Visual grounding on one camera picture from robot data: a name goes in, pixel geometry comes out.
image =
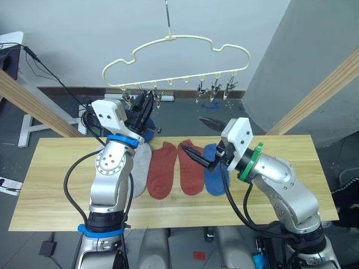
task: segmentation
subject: gray sock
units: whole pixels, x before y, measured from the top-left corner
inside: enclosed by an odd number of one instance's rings
[[[134,178],[134,198],[139,196],[146,188],[148,169],[150,167],[152,150],[150,145],[143,143],[135,149],[134,167],[132,168],[132,176]],[[128,179],[128,192],[130,196],[131,182]]]

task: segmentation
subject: hanger hook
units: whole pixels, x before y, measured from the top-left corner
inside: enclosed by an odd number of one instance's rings
[[[168,0],[164,0],[164,4],[166,5],[168,27],[171,28],[171,23],[169,22]]]

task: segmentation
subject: red sock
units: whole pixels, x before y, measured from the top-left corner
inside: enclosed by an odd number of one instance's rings
[[[161,149],[152,151],[147,190],[153,198],[160,200],[171,192],[176,158],[176,147],[168,142],[163,142]]]
[[[203,148],[196,147],[191,140],[182,142],[186,146],[193,147],[203,155]],[[181,188],[187,195],[196,195],[200,193],[204,186],[204,168],[193,161],[183,150],[181,144],[178,145],[179,169],[181,171]]]

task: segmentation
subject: blue object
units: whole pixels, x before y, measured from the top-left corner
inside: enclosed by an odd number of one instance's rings
[[[137,148],[137,146],[139,145],[138,140],[128,138],[128,137],[124,137],[124,136],[114,136],[113,134],[110,134],[110,135],[107,136],[107,138],[112,139],[112,140],[117,140],[117,141],[124,142],[124,143],[128,144],[130,147],[132,147],[133,149]]]
[[[120,234],[123,234],[124,229],[119,229],[116,231],[109,231],[107,233],[92,233],[86,229],[84,224],[80,224],[77,227],[77,231],[84,233],[87,237],[90,237],[90,238],[105,238],[105,237],[113,237],[113,236],[118,236]]]
[[[155,127],[155,123],[153,122],[153,120],[151,118],[149,118],[147,120],[146,125],[151,126],[151,127]],[[154,137],[155,132],[151,131],[151,130],[145,130],[143,138],[145,140],[146,143],[150,142],[152,140],[152,138]]]
[[[216,153],[216,144],[209,144],[204,147],[204,158],[214,161],[214,155]],[[225,179],[227,181],[227,184],[229,186],[229,174],[226,170],[224,172]],[[204,178],[205,178],[205,185],[207,191],[214,195],[219,196],[225,193],[224,185],[222,181],[222,175],[220,173],[220,165],[217,165],[217,167],[214,169],[214,171],[211,173],[207,169],[204,170]]]
[[[206,106],[205,104],[201,104],[201,106],[203,108],[209,108],[209,109],[219,109],[219,103],[218,102],[213,102],[212,103],[214,106]]]
[[[256,265],[256,269],[266,269],[268,268],[267,261],[263,254],[257,254],[253,256],[254,263]]]

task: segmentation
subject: wooden table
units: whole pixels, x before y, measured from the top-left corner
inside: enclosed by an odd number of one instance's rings
[[[190,138],[195,145],[204,147],[218,143],[219,137],[157,137],[150,145],[159,149],[163,141],[177,146]],[[320,204],[322,220],[337,220],[338,215],[330,195],[321,165],[310,136],[256,136],[251,147],[263,142],[263,151],[287,159],[294,166],[297,179],[309,188]],[[41,138],[26,175],[19,200],[9,227],[10,231],[74,231],[82,223],[80,214],[63,194],[63,177],[67,169],[80,157],[95,151],[94,138]],[[90,187],[94,179],[94,157],[81,163],[72,173],[69,190],[73,198],[88,214]],[[195,196],[184,194],[180,186],[180,166],[175,164],[171,193],[156,200],[147,190],[132,202],[128,224],[135,229],[239,225],[227,198],[210,195],[206,188]],[[248,184],[231,173],[232,196],[242,205]],[[253,188],[248,202],[249,212],[257,223],[276,219],[266,196]]]

